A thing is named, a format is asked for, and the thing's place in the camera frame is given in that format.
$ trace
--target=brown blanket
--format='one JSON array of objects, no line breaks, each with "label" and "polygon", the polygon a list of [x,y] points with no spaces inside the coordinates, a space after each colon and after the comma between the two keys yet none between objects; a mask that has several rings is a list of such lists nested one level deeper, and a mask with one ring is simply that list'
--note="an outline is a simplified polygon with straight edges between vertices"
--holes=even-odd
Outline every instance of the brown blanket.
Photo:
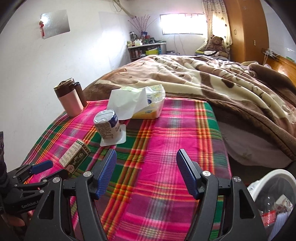
[{"label": "brown blanket", "polygon": [[102,76],[84,93],[94,101],[108,99],[111,90],[122,86],[157,84],[163,85],[167,97],[209,102],[218,121],[256,134],[296,160],[296,88],[286,76],[259,64],[243,66],[205,56],[147,56]]}]

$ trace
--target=teddy bear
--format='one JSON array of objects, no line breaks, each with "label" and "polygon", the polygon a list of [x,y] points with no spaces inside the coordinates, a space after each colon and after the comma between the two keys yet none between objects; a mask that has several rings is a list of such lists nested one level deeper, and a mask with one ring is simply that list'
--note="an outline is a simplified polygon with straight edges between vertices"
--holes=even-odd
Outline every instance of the teddy bear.
[{"label": "teddy bear", "polygon": [[223,56],[225,58],[228,58],[228,53],[226,52],[225,47],[223,46],[223,38],[214,36],[212,38],[211,45],[206,49],[210,51],[218,51],[220,56]]}]

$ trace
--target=curtain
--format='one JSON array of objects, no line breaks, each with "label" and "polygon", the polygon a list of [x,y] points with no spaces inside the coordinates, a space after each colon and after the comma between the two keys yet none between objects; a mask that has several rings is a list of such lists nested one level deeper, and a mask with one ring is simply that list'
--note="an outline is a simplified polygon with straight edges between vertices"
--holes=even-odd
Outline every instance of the curtain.
[{"label": "curtain", "polygon": [[207,19],[207,34],[205,44],[198,50],[205,51],[211,45],[213,36],[222,37],[225,48],[229,49],[232,39],[224,1],[202,0],[202,7]]}]

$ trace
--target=white wall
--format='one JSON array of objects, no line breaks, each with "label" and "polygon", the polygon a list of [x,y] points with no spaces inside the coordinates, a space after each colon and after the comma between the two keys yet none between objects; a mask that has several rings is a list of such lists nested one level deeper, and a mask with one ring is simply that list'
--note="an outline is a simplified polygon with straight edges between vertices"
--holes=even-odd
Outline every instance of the white wall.
[{"label": "white wall", "polygon": [[133,15],[141,17],[149,14],[151,20],[157,18],[148,27],[147,32],[150,37],[154,37],[156,40],[166,40],[167,51],[175,50],[177,52],[178,50],[181,55],[194,55],[195,51],[202,46],[205,39],[203,35],[163,35],[159,16],[160,14],[169,13],[203,13],[201,0],[131,0],[128,3]]},{"label": "white wall", "polygon": [[[62,9],[70,32],[42,39],[40,14]],[[0,34],[0,131],[8,170],[63,111],[55,85],[73,77],[84,88],[130,61],[127,19],[111,0],[27,0],[15,12]]]},{"label": "white wall", "polygon": [[261,4],[267,22],[269,48],[284,58],[288,56],[296,61],[296,44],[287,28],[272,7],[264,0],[261,0]]}]

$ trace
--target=plaid tablecloth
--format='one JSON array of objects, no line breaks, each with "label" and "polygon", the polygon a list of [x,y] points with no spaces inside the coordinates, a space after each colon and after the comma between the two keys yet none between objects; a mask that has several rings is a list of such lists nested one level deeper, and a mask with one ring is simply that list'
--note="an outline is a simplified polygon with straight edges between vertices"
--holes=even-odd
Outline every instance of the plaid tablecloth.
[{"label": "plaid tablecloth", "polygon": [[[54,167],[28,182],[62,168],[59,158],[79,138],[91,154],[75,176],[91,170],[109,148],[117,152],[117,164],[106,194],[96,207],[109,240],[184,240],[197,201],[187,192],[176,164],[176,152],[183,148],[203,170],[230,178],[222,136],[212,108],[206,102],[166,98],[155,120],[127,120],[127,142],[100,147],[94,116],[106,109],[108,100],[89,102],[75,118],[61,114],[43,133],[25,163],[52,160]],[[212,236],[217,233],[222,200],[219,199]],[[71,199],[73,225],[78,223],[75,198]]]}]

